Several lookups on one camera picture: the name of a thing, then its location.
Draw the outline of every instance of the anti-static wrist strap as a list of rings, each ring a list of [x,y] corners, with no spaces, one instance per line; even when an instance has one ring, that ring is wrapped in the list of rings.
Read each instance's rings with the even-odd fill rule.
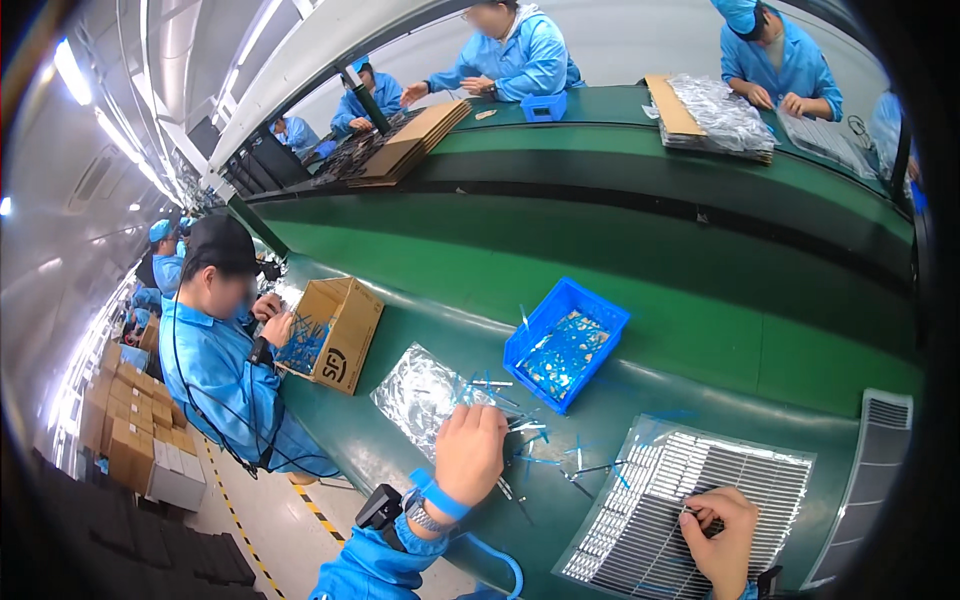
[[[420,489],[420,495],[433,503],[441,512],[458,521],[470,512],[469,506],[457,502],[440,489],[437,482],[422,468],[410,473],[410,480]]]

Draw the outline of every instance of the factory aisle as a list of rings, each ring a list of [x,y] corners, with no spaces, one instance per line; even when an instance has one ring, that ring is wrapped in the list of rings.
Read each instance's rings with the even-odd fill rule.
[[[256,573],[256,589],[263,591],[268,598],[280,598],[275,586],[284,598],[308,598],[317,584],[320,565],[337,555],[340,543],[327,531],[314,509],[300,497],[286,475],[261,471],[259,478],[254,480],[215,444],[209,445],[207,455],[204,436],[192,427],[191,431],[204,466],[206,496],[200,511],[189,516],[185,523],[204,533],[231,532]],[[215,468],[223,483],[223,492],[250,545],[230,514],[217,484]],[[349,538],[350,526],[363,507],[364,497],[346,487],[346,482],[332,480],[329,483],[306,486],[303,491],[329,526]],[[253,559],[250,546],[269,573],[269,580]],[[473,591],[473,586],[473,578],[440,559],[423,573],[423,587],[417,590],[417,594],[423,600],[450,600]]]

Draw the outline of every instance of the white box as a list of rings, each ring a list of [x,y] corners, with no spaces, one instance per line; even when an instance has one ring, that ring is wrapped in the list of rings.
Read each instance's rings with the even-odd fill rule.
[[[154,440],[154,470],[148,495],[196,512],[200,510],[205,492],[206,480],[200,460],[173,444]]]

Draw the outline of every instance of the sf express logo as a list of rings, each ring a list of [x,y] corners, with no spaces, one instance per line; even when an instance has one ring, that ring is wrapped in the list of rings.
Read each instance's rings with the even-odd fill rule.
[[[324,370],[322,375],[327,379],[340,383],[344,380],[344,374],[347,372],[347,358],[336,349],[331,348],[326,355]]]

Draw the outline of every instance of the yellow black floor tape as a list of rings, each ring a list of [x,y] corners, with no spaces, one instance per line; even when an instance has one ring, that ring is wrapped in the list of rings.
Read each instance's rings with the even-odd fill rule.
[[[240,535],[243,536],[243,541],[247,543],[247,549],[250,550],[253,559],[256,561],[256,564],[260,567],[260,570],[263,571],[264,576],[267,578],[267,581],[270,582],[270,585],[274,587],[276,595],[286,599],[286,596],[283,595],[283,592],[280,591],[280,588],[276,586],[274,578],[270,576],[270,571],[267,570],[267,567],[263,565],[263,562],[260,560],[260,557],[256,554],[256,550],[253,549],[253,544],[250,543],[250,538],[247,537],[247,532],[243,530],[243,525],[240,524],[240,519],[237,518],[236,511],[233,510],[233,505],[230,504],[230,499],[227,497],[227,488],[224,488],[224,482],[220,480],[220,472],[217,471],[217,465],[213,462],[213,453],[210,452],[210,443],[204,438],[204,445],[206,446],[206,457],[210,459],[210,464],[213,466],[213,476],[217,478],[217,486],[220,487],[220,493],[224,495],[224,502],[227,502],[227,508],[230,509],[230,515],[233,516],[233,522],[236,523],[237,529],[240,530]]]
[[[324,529],[330,532],[330,535],[340,544],[340,547],[344,547],[344,537],[340,535],[340,532],[326,519],[323,513],[320,512],[320,509],[317,508],[317,505],[314,504],[313,500],[310,499],[310,495],[306,492],[303,486],[297,484],[292,484],[294,490],[300,495],[300,499],[306,503],[306,507],[310,509],[310,512],[317,516],[317,520],[320,521],[320,524]]]

